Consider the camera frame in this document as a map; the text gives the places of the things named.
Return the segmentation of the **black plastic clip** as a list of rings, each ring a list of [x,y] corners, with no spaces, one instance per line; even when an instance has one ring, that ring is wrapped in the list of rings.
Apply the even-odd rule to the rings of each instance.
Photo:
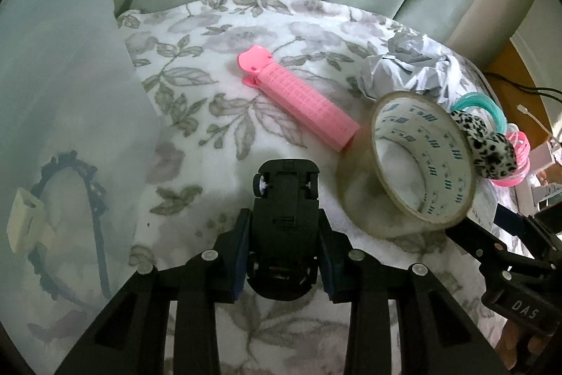
[[[275,159],[254,175],[247,279],[266,299],[295,301],[316,283],[318,174],[312,161]]]

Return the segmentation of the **black beaded headband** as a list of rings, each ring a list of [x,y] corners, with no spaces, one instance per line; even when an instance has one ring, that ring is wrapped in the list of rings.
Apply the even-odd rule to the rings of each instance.
[[[107,206],[104,202],[107,191],[95,179],[97,167],[79,159],[78,153],[75,150],[59,153],[57,156],[52,156],[51,160],[40,169],[40,180],[31,187],[31,195],[39,199],[48,181],[51,180],[55,174],[66,168],[73,170],[80,177],[85,187],[87,200],[89,200],[89,208],[91,210],[93,238],[101,292],[105,299],[111,300],[112,293],[109,272],[107,272],[105,240],[101,226],[101,217],[107,211]],[[75,297],[65,286],[58,285],[54,278],[48,274],[45,263],[42,261],[37,248],[31,250],[31,253],[28,255],[28,260],[31,262],[31,266],[33,266],[34,273],[39,277],[41,289],[47,292],[53,301],[63,298],[75,305],[86,307],[86,305]]]

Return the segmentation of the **cream hair claw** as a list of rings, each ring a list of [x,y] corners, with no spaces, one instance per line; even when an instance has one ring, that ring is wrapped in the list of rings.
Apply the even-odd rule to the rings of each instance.
[[[31,253],[37,245],[49,249],[54,241],[55,232],[48,223],[45,204],[22,187],[12,202],[7,235],[16,255]]]

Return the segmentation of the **dark red hair claw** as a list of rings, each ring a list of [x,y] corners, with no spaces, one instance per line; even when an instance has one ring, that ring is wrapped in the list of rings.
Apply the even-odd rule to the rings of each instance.
[[[87,322],[87,313],[71,310],[54,324],[44,328],[39,324],[28,323],[31,335],[41,342],[49,343],[79,335]]]

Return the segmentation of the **leopard print scrunchie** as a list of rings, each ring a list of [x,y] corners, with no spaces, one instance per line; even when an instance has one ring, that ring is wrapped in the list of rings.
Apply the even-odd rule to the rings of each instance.
[[[475,170],[479,175],[500,180],[516,171],[514,146],[504,134],[488,130],[480,117],[462,110],[452,111],[451,118],[465,134]]]

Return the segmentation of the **brown packing tape roll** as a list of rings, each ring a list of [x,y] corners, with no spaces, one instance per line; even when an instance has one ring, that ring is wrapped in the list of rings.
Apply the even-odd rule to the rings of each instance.
[[[370,236],[394,239],[455,226],[475,197],[464,133],[441,106],[407,91],[380,98],[336,169],[345,214]]]

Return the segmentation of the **floral white blanket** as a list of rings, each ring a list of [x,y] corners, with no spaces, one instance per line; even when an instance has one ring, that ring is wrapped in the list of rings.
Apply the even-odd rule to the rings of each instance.
[[[370,110],[357,86],[363,61],[387,52],[406,27],[385,16],[316,0],[202,0],[118,19],[137,75],[163,122],[139,205],[131,257],[180,266],[229,230],[253,203],[264,162],[306,158],[320,169],[320,202],[332,227],[382,263],[427,265],[496,343],[504,320],[481,303],[477,262],[441,232],[374,239],[336,196],[337,154],[269,98],[245,86],[237,55],[254,45],[356,120]]]

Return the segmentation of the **pink hair roller clip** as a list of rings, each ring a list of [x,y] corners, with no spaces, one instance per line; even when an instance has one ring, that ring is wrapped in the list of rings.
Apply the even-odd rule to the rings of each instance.
[[[342,152],[360,129],[351,116],[277,63],[264,47],[252,46],[236,60],[245,73],[244,85],[260,89],[333,150]]]

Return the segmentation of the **translucent plastic bag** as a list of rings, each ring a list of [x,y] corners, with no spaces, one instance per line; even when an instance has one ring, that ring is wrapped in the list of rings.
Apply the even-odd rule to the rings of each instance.
[[[119,35],[113,0],[3,0],[1,4],[1,322],[38,374],[54,373],[107,304],[101,292],[91,210],[66,168],[39,198],[55,232],[37,245],[48,274],[86,307],[51,299],[28,254],[16,255],[7,224],[19,187],[31,192],[52,156],[75,150],[107,191],[101,217],[112,296],[129,274],[137,206],[160,125]],[[79,335],[44,343],[71,310],[87,313]]]

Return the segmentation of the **crumpled paper ball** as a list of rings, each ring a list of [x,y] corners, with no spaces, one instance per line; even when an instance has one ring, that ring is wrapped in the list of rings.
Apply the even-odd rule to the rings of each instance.
[[[367,57],[356,77],[367,98],[375,101],[391,92],[409,91],[450,110],[466,93],[461,62],[428,35],[399,32],[388,39],[387,49]]]

